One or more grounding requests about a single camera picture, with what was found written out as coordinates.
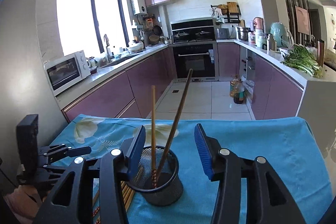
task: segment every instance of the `green vegetable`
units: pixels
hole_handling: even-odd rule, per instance
[[[301,70],[312,77],[322,77],[322,67],[316,62],[315,56],[302,45],[294,44],[294,48],[289,51],[281,63]]]

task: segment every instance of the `painting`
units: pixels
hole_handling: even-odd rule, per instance
[[[300,33],[310,34],[310,22],[308,11],[304,8],[295,6],[297,31]]]

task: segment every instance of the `window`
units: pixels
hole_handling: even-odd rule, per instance
[[[64,55],[84,50],[86,57],[128,46],[121,0],[56,0],[58,29]]]

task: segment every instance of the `blue tablecloth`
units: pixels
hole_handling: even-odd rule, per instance
[[[130,138],[150,120],[111,119],[79,115],[53,141],[72,147],[89,145],[86,159],[101,157]],[[279,174],[297,202],[307,224],[316,224],[332,201],[332,191],[322,155],[305,120],[292,117],[265,121],[180,121],[171,150],[179,160],[179,177],[184,186],[181,198],[168,207],[149,205],[135,194],[127,212],[130,224],[210,223],[218,182],[204,174],[194,142],[194,127],[201,123],[208,136],[217,138],[222,147],[239,157],[264,156]],[[172,121],[157,121],[157,140],[162,142]],[[72,159],[58,163],[68,165]],[[246,219],[246,184],[242,184],[241,219]]]

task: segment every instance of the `stove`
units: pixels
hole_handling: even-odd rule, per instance
[[[196,18],[171,23],[174,43],[215,41],[212,18]]]

